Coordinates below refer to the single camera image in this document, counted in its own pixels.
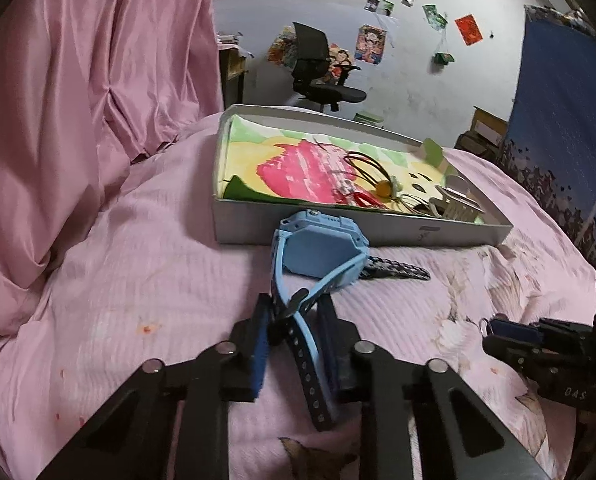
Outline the cartoon poster behind chair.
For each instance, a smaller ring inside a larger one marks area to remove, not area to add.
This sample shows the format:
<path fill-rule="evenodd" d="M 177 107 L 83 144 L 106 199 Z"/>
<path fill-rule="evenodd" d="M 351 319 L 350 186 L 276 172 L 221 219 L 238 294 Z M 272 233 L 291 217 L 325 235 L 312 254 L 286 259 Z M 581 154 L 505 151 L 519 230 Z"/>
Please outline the cartoon poster behind chair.
<path fill-rule="evenodd" d="M 353 70 L 356 70 L 352 56 L 348 50 L 338 47 L 337 44 L 331 44 L 328 58 L 329 70 L 325 80 L 330 84 L 343 86 Z"/>

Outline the colourful drawing paper liner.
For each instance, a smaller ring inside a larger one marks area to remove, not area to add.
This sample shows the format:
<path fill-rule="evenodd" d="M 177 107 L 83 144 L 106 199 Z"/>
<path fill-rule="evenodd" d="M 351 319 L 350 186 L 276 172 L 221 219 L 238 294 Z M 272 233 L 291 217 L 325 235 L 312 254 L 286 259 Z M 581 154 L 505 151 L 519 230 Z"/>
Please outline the colourful drawing paper liner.
<path fill-rule="evenodd" d="M 457 174 L 439 144 L 384 148 L 348 133 L 329 133 L 318 122 L 307 132 L 289 122 L 266 125 L 259 118 L 237 113 L 228 119 L 217 162 L 217 196 L 222 200 L 308 204 L 348 209 L 411 214 L 401 194 L 429 202 L 440 197 L 435 185 Z M 355 186 L 355 204 L 339 204 L 337 180 Z"/>

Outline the anime poster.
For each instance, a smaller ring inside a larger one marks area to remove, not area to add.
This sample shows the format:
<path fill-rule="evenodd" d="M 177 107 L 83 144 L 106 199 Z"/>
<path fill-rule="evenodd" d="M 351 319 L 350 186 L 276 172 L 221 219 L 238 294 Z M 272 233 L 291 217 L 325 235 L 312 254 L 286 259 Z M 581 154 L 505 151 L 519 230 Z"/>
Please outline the anime poster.
<path fill-rule="evenodd" d="M 378 65 L 383 59 L 387 32 L 379 27 L 363 25 L 357 34 L 354 58 L 356 61 Z"/>

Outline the pink floral bedspread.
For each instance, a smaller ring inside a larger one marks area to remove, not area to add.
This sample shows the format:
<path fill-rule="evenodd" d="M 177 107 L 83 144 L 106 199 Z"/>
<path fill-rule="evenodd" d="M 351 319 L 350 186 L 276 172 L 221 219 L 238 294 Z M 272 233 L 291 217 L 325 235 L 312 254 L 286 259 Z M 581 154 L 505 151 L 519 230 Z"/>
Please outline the pink floral bedspread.
<path fill-rule="evenodd" d="M 267 247 L 221 246 L 210 177 L 217 118 L 135 165 L 121 195 L 50 277 L 36 308 L 0 337 L 0 464 L 32 479 L 150 358 L 193 359 L 247 318 L 269 287 Z M 396 358 L 441 358 L 555 479 L 571 457 L 575 412 L 540 399 L 481 347 L 480 324 L 503 313 L 592 322 L 596 274 L 518 183 L 470 154 L 448 159 L 512 223 L 505 242 L 470 249 L 387 248 L 427 282 L 360 282 L 337 292 L 341 318 Z"/>

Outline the beige hair claw clip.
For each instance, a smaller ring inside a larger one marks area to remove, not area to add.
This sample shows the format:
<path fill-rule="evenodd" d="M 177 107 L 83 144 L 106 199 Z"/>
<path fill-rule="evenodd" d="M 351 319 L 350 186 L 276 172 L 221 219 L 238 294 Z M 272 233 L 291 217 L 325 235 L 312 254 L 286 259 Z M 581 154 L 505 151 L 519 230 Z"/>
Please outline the beige hair claw clip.
<path fill-rule="evenodd" d="M 475 222 L 484 214 L 480 204 L 469 195 L 468 182 L 452 174 L 445 178 L 443 185 L 435 185 L 440 197 L 431 197 L 428 205 L 432 214 L 441 219 L 452 221 Z"/>

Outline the cardboard boxes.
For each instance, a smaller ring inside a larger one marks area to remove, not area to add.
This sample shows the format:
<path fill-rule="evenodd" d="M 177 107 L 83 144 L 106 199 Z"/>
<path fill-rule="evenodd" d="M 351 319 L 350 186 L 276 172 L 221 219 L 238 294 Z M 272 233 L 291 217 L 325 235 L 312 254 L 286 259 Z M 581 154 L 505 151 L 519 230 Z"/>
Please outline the cardboard boxes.
<path fill-rule="evenodd" d="M 470 127 L 458 136 L 455 148 L 488 162 L 495 162 L 502 149 L 508 129 L 508 122 L 480 107 L 474 108 Z"/>

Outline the green hanging pouch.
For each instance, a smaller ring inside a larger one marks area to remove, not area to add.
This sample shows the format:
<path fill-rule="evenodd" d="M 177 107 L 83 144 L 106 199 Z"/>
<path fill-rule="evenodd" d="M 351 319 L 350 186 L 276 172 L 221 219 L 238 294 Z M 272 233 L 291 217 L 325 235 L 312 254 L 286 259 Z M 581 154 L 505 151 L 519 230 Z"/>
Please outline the green hanging pouch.
<path fill-rule="evenodd" d="M 447 52 L 435 52 L 435 55 L 433 55 L 433 63 L 437 65 L 447 66 L 454 61 L 454 56 Z"/>

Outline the wooden desk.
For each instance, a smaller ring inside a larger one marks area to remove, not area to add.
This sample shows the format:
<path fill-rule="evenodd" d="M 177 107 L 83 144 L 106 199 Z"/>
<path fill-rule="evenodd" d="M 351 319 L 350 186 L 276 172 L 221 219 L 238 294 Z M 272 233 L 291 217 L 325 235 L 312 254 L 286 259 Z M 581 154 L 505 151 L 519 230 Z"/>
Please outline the wooden desk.
<path fill-rule="evenodd" d="M 224 108 L 243 104 L 243 88 L 250 52 L 237 44 L 219 44 L 219 67 Z"/>

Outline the blue fabric wardrobe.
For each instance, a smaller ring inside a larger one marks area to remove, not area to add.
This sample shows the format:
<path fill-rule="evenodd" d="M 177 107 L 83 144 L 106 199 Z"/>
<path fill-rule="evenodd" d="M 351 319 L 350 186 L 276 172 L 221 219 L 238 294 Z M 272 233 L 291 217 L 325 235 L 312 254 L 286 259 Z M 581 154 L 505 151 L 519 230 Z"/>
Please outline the blue fabric wardrobe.
<path fill-rule="evenodd" d="M 526 7 L 500 169 L 534 197 L 588 262 L 596 259 L 596 32 Z"/>

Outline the light blue smart watch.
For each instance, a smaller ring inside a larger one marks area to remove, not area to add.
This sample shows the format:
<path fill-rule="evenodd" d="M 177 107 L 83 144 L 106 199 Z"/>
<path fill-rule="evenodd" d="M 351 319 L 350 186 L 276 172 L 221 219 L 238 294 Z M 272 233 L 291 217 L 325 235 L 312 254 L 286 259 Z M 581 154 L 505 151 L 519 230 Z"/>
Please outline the light blue smart watch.
<path fill-rule="evenodd" d="M 272 254 L 274 326 L 295 359 L 312 424 L 327 431 L 337 410 L 325 344 L 313 335 L 307 314 L 324 296 L 359 279 L 368 263 L 368 240 L 353 220 L 308 209 L 281 220 Z"/>

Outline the red paper square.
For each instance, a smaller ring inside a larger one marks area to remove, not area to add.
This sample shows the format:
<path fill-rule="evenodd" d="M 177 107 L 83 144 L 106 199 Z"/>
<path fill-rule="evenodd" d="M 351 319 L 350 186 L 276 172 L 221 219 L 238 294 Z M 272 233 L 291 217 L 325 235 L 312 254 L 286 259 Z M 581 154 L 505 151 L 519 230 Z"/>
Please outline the red paper square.
<path fill-rule="evenodd" d="M 482 32 L 472 14 L 456 18 L 455 25 L 466 46 L 472 46 L 483 39 Z"/>

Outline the black office chair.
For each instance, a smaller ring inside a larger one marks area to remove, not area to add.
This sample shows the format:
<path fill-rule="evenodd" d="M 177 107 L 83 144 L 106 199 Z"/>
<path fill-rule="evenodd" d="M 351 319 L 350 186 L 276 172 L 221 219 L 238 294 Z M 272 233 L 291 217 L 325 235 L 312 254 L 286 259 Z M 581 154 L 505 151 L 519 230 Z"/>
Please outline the black office chair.
<path fill-rule="evenodd" d="M 291 72 L 292 90 L 308 101 L 337 113 L 341 103 L 357 104 L 367 98 L 363 90 L 346 84 L 330 84 L 325 80 L 329 70 L 329 43 L 325 32 L 298 22 L 296 33 L 297 58 Z"/>

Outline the green stool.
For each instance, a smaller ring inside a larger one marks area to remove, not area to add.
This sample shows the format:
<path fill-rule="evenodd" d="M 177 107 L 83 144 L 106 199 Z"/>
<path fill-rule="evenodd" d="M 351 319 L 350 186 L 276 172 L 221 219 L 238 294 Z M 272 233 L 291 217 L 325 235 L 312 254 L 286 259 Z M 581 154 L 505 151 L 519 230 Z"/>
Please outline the green stool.
<path fill-rule="evenodd" d="M 353 118 L 354 122 L 360 124 L 370 125 L 377 128 L 383 128 L 383 118 L 369 113 L 356 113 Z"/>

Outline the grey tray box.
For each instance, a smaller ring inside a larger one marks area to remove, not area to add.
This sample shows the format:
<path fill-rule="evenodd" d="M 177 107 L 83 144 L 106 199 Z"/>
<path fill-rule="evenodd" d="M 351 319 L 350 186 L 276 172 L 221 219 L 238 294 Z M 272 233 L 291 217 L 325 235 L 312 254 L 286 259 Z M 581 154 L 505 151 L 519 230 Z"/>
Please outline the grey tray box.
<path fill-rule="evenodd" d="M 219 161 L 224 128 L 228 119 L 237 113 L 250 118 L 259 118 L 266 125 L 271 126 L 285 126 L 289 122 L 295 122 L 298 127 L 307 132 L 313 131 L 315 124 L 321 122 L 329 133 L 348 133 L 354 140 L 368 140 L 384 148 L 401 148 L 404 145 L 418 145 L 423 142 L 388 130 L 311 112 L 311 110 L 303 108 L 234 105 L 222 115 L 219 129 L 217 129 L 217 155 L 215 155 L 213 177 L 213 222 L 215 237 L 220 243 L 270 244 L 273 231 L 279 226 L 281 219 L 307 209 L 352 219 L 373 246 L 469 247 L 498 245 L 503 243 L 512 229 L 512 223 L 505 214 L 450 162 L 444 148 L 442 150 L 445 158 L 455 167 L 458 176 L 468 182 L 474 197 L 479 200 L 484 210 L 483 223 L 474 224 L 333 206 L 222 200 L 217 196 L 217 162 Z"/>

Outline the pink satin curtain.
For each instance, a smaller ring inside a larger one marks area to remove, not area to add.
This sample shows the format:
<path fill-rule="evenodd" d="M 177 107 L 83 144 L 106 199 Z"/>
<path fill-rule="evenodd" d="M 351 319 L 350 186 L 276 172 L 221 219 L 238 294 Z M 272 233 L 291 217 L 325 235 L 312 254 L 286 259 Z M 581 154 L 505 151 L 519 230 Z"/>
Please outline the pink satin curtain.
<path fill-rule="evenodd" d="M 212 0 L 14 0 L 0 16 L 0 336 L 127 179 L 222 110 Z"/>

